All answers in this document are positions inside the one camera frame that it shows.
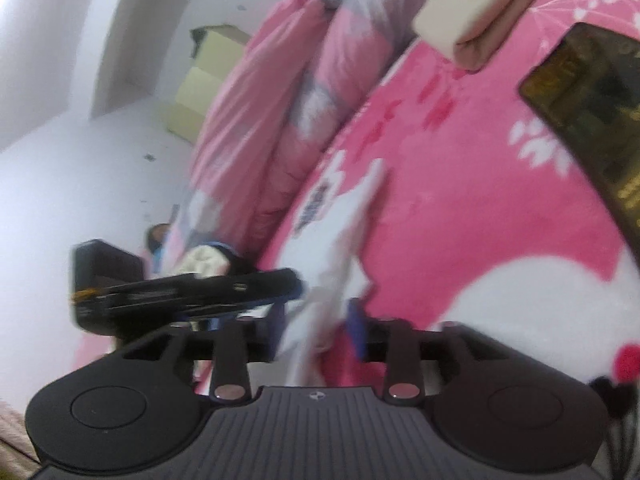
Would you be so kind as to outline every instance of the wall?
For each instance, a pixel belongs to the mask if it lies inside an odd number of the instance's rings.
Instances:
[[[0,152],[66,109],[91,0],[0,0]]]
[[[129,82],[172,101],[190,65],[189,31],[228,23],[253,34],[280,0],[143,0]]]
[[[163,130],[157,106],[147,98],[91,123],[63,115],[0,156],[0,397],[18,410],[71,370],[81,343],[70,248],[104,238],[138,252],[180,199],[191,146]]]

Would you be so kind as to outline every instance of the white logo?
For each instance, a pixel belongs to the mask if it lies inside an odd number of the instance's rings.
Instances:
[[[319,400],[323,400],[325,397],[326,394],[322,392],[313,392],[312,394],[309,394],[309,399],[315,400],[316,402],[318,402]]]

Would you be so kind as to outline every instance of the metal screw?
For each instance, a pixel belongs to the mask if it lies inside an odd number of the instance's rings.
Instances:
[[[213,394],[220,400],[238,400],[244,397],[246,390],[240,384],[223,384]]]
[[[398,383],[389,388],[389,395],[394,399],[413,399],[420,395],[420,388],[415,384]]]

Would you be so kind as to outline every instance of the yellow cardboard box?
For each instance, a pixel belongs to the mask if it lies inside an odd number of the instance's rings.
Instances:
[[[194,143],[213,98],[231,69],[238,63],[248,34],[230,25],[207,27],[208,33],[197,49],[193,67],[170,105],[166,127]]]

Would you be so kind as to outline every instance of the ribbed surface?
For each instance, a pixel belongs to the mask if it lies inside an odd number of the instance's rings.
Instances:
[[[77,480],[47,468],[37,480]],[[118,480],[597,480],[589,468],[547,476],[478,464],[436,436],[422,413],[370,388],[265,388],[256,402],[218,410],[184,452]]]

